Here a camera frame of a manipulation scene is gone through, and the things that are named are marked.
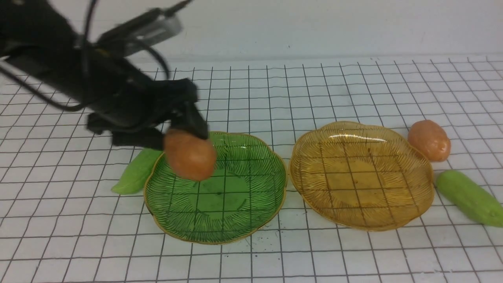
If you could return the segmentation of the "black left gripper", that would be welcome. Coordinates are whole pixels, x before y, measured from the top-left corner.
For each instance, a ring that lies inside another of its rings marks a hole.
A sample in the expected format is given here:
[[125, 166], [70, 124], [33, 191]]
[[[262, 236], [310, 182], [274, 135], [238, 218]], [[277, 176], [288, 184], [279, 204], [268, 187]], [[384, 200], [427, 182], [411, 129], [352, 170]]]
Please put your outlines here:
[[91, 67], [87, 129], [112, 133], [112, 145], [163, 150], [164, 134], [154, 128], [170, 121], [201, 139], [209, 138], [196, 107], [198, 88], [188, 78], [155, 80], [135, 67]]

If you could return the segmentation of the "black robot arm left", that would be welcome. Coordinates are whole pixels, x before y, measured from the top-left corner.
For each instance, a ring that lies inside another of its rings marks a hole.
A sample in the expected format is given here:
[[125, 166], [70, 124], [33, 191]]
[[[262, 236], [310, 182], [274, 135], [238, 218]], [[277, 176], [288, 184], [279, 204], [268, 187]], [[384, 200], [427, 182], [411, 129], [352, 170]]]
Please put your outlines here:
[[153, 8], [88, 41], [96, 0], [89, 3], [83, 34], [46, 0], [1, 1], [1, 56], [5, 62], [68, 95], [78, 104], [58, 104], [1, 68], [1, 73], [63, 111], [88, 108], [87, 129], [112, 134], [116, 146], [162, 150], [171, 127], [206, 140], [208, 124], [196, 108], [198, 89], [187, 78], [169, 79], [169, 68], [153, 46], [182, 30], [178, 11], [190, 2]]

